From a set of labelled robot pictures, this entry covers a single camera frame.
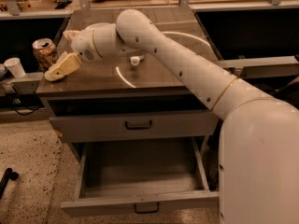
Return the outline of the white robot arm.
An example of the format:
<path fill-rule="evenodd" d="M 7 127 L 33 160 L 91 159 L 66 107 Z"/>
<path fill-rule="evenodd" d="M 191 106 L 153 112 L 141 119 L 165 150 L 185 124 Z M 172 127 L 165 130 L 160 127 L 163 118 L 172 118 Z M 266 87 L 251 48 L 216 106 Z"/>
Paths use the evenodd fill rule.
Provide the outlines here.
<path fill-rule="evenodd" d="M 221 224 L 299 224 L 299 110 L 166 37 L 142 12 L 126 9 L 115 23 L 69 31 L 70 53 L 46 72 L 55 81 L 80 68 L 86 53 L 142 50 L 162 63 L 222 119 Z"/>

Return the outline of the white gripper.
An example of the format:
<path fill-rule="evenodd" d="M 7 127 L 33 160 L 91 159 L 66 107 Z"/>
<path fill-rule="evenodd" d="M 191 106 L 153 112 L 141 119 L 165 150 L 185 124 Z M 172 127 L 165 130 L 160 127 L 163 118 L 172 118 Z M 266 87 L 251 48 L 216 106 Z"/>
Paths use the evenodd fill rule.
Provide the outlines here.
<path fill-rule="evenodd" d="M 71 48 L 74 52 L 65 51 L 61 54 L 57 62 L 44 74 L 47 81 L 57 81 L 75 72 L 80 68 L 81 60 L 93 63 L 102 59 L 94 45 L 93 30 L 65 30 L 63 36 L 72 41 Z"/>

